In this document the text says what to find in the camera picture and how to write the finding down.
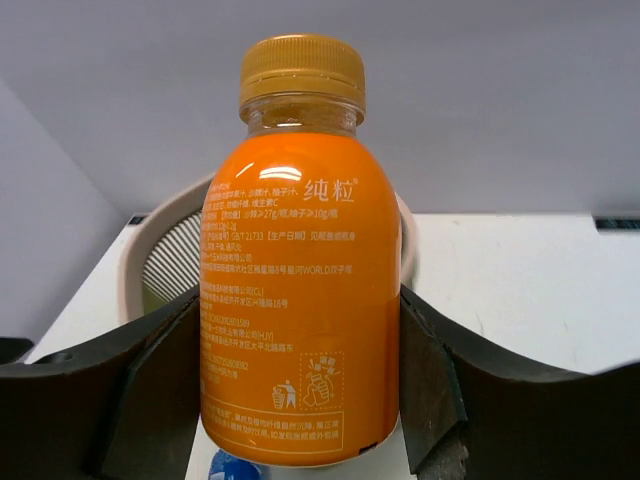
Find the orange juice bottle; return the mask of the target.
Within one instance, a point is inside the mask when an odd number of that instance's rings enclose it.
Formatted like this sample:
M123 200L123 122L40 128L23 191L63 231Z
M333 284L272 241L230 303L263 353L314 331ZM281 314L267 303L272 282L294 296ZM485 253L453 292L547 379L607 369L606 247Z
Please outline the orange juice bottle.
M401 215L357 139L365 70L319 34L245 54L245 139L214 175L200 234L201 417L267 465L316 467L383 442L399 416Z

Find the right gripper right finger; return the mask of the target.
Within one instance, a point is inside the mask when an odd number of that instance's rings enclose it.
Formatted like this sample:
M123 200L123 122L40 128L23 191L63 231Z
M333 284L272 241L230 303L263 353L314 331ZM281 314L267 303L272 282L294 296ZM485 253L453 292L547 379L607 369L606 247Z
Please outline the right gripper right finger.
M420 479L635 479L639 366L596 374L507 350L400 294L400 415Z

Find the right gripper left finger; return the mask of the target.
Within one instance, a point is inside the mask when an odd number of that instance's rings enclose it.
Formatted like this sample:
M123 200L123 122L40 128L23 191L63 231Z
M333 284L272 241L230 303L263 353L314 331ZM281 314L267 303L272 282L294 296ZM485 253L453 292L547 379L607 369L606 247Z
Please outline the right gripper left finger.
M199 400L196 289L101 336L1 367L4 479L183 479Z

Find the blue label bottle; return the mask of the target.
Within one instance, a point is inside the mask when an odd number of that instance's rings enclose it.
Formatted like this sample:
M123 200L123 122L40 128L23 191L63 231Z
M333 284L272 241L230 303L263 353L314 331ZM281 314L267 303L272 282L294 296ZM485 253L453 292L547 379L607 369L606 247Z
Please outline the blue label bottle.
M261 480L262 470L249 461L218 450L211 461L208 480Z

